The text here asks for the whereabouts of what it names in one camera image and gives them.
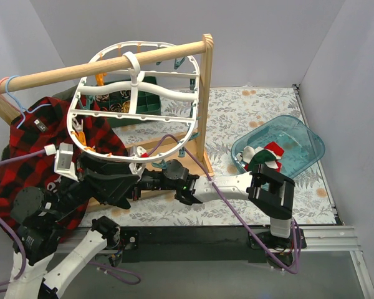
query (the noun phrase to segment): dark floor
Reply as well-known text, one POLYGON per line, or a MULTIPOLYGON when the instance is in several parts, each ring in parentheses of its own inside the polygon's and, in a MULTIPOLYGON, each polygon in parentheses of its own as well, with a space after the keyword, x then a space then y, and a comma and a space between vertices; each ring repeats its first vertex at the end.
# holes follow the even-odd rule
MULTIPOLYGON (((57 255, 53 262, 62 257, 57 255)), ((298 275, 282 275, 244 262, 142 262, 120 266, 138 272, 142 282, 126 285, 88 265, 63 298, 363 298, 348 252, 302 253, 298 275)))

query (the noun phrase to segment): plastic clothespin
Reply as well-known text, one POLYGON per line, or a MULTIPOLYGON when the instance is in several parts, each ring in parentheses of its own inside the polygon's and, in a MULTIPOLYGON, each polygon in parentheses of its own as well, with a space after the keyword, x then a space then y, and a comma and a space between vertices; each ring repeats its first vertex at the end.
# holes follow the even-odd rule
POLYGON ((186 60, 186 57, 183 57, 183 58, 176 58, 175 59, 175 65, 174 65, 174 69, 177 70, 179 68, 179 66, 186 60))
POLYGON ((151 165, 155 168, 160 168, 160 169, 166 169, 167 168, 165 160, 162 160, 161 163, 151 163, 151 165))
POLYGON ((100 53, 100 60, 103 60, 103 55, 102 55, 102 53, 100 53))
POLYGON ((191 108, 191 110, 189 111, 189 117, 193 117, 193 109, 191 108))
POLYGON ((194 133, 194 134, 191 135, 191 137, 189 138, 189 140, 194 140, 198 136, 199 136, 199 132, 196 132, 196 133, 194 133))
POLYGON ((82 123, 79 123, 75 117, 72 117, 72 127, 76 132, 83 131, 83 120, 82 123))
POLYGON ((83 120, 82 123, 79 123, 76 118, 72 118, 72 127, 76 132, 72 132, 76 136, 76 138, 79 140, 80 143, 82 143, 84 146, 87 145, 86 142, 86 136, 83 132, 83 120))
POLYGON ((88 95, 86 97, 86 106, 83 107, 85 110, 89 110, 90 106, 93 104, 94 101, 94 96, 93 95, 88 95))
POLYGON ((82 100, 80 99, 80 95, 77 95, 76 98, 77 98, 77 101, 78 101, 78 103, 79 103, 79 107, 80 107, 80 109, 84 109, 84 106, 83 106, 82 100))
POLYGON ((98 86, 104 86, 104 74, 95 74, 94 77, 98 86))
POLYGON ((93 152, 95 152, 95 149, 93 149, 93 148, 91 148, 91 147, 89 147, 89 146, 86 146, 86 147, 84 148, 84 150, 85 150, 85 151, 93 151, 93 152))
POLYGON ((186 151, 185 151, 185 148, 182 147, 181 149, 179 149, 179 155, 178 157, 179 158, 184 158, 186 156, 186 151))
POLYGON ((136 148, 133 147, 133 153, 141 158, 149 157, 147 150, 142 146, 136 146, 136 148))
POLYGON ((189 89, 190 89, 191 91, 193 91, 194 88, 195 88, 195 79, 191 78, 191 79, 189 80, 189 89))
POLYGON ((189 110, 189 117, 193 117, 193 108, 196 106, 197 104, 195 103, 191 103, 191 108, 189 110))
MULTIPOLYGON (((161 48, 161 45, 158 45, 158 50, 161 48)), ((160 65, 162 61, 158 61, 156 65, 160 65)))

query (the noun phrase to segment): green cloth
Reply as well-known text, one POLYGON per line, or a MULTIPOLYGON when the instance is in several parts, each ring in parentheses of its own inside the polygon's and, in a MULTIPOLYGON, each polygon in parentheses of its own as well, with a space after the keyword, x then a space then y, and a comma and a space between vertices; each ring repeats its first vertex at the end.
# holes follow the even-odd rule
POLYGON ((275 161, 277 158, 268 150, 261 150, 256 153, 249 162, 248 170, 252 171, 254 165, 264 164, 265 162, 275 161))

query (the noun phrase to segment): blue hanger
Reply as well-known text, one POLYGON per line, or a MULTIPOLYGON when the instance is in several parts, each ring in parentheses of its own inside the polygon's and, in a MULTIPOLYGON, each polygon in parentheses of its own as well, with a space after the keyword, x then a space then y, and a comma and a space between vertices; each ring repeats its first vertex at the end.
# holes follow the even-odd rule
POLYGON ((21 122, 17 125, 17 129, 19 129, 19 127, 24 123, 26 117, 25 117, 25 113, 24 111, 28 112, 29 114, 31 113, 34 113, 37 109, 39 109, 40 107, 43 107, 43 106, 51 106, 51 104, 42 104, 42 105, 39 105, 37 106, 35 109, 33 109, 32 111, 28 111, 25 107, 22 106, 22 104, 20 103, 20 101, 11 93, 8 91, 8 83, 10 83, 10 81, 13 79, 13 78, 16 78, 16 77, 19 77, 17 75, 15 76, 11 76, 8 78, 7 82, 6 82, 6 93, 9 95, 10 98, 12 98, 18 105, 19 107, 19 111, 22 115, 22 120, 21 122))

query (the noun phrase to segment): teal clothespin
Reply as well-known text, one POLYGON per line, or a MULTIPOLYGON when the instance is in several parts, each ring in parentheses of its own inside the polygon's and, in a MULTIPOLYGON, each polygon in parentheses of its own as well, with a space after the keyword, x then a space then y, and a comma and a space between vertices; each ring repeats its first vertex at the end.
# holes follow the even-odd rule
POLYGON ((76 97, 77 97, 77 101, 78 101, 78 103, 79 103, 79 107, 80 107, 80 109, 84 109, 85 107, 84 107, 83 104, 82 104, 82 100, 80 99, 80 95, 77 95, 76 97))
MULTIPOLYGON (((158 50, 161 48, 161 45, 158 45, 158 50)), ((158 61, 156 65, 160 65, 162 61, 158 61)))
POLYGON ((91 104, 93 104, 93 101, 94 101, 94 96, 93 95, 88 95, 86 97, 86 106, 84 106, 83 109, 89 110, 91 104))
POLYGON ((189 110, 189 117, 193 117, 193 108, 196 106, 196 104, 191 103, 191 108, 189 110))
POLYGON ((195 88, 195 79, 191 78, 189 80, 189 89, 192 91, 195 88))
POLYGON ((176 58, 175 59, 175 66, 174 69, 177 70, 179 66, 186 60, 186 57, 183 57, 182 59, 176 58))
POLYGON ((196 133, 194 133, 194 134, 191 135, 191 137, 189 138, 189 140, 194 140, 198 136, 199 136, 199 132, 196 132, 196 133))
POLYGON ((160 169, 166 169, 167 168, 165 160, 162 160, 160 163, 151 163, 151 165, 155 168, 160 168, 160 169))
POLYGON ((185 151, 185 148, 182 147, 181 149, 179 149, 179 158, 184 158, 186 156, 186 151, 185 151))

